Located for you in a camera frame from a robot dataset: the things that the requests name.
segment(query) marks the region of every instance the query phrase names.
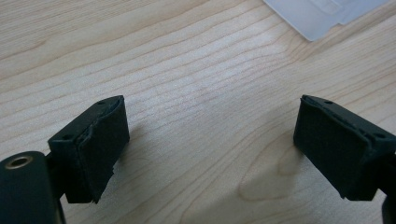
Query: table surface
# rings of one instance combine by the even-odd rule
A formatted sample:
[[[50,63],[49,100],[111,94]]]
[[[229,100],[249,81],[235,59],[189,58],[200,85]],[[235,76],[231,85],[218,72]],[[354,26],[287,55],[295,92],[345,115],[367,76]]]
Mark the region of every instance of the table surface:
[[[261,0],[0,3],[0,157],[125,97],[131,142],[68,223],[381,223],[292,143],[303,94],[396,133],[396,0],[308,42]]]

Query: plastic container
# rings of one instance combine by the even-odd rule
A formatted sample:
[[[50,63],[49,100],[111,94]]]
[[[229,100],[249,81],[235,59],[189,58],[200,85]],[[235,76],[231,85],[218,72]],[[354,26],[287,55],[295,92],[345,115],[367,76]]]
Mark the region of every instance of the plastic container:
[[[323,37],[334,25],[347,24],[388,0],[264,0],[310,41]]]

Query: wood grain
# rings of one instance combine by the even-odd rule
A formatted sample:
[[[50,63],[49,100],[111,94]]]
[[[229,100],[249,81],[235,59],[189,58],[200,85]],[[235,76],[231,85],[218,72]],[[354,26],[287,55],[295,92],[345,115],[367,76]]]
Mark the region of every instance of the wood grain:
[[[396,1],[307,42],[261,0],[1,1],[1,158],[125,96],[132,140],[68,223],[380,223],[292,144],[302,94],[396,133]]]

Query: black mechanical part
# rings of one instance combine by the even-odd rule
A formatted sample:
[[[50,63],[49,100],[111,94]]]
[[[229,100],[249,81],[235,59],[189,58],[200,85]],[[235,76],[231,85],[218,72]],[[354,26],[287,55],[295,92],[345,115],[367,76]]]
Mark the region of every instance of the black mechanical part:
[[[59,199],[98,203],[129,142],[123,96],[102,100],[49,140],[0,162],[0,223],[64,223]]]
[[[293,138],[342,198],[371,201],[382,189],[384,221],[394,218],[396,136],[334,102],[304,95]]]

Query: black gripper pad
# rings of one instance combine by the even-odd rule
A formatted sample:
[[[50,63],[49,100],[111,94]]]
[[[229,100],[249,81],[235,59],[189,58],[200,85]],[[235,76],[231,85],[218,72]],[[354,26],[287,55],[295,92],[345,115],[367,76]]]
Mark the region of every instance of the black gripper pad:
[[[371,201],[378,189],[378,171],[395,153],[396,137],[340,105],[304,95],[294,145],[342,198]]]
[[[123,96],[92,105],[52,136],[49,147],[62,166],[67,201],[97,203],[128,142]]]

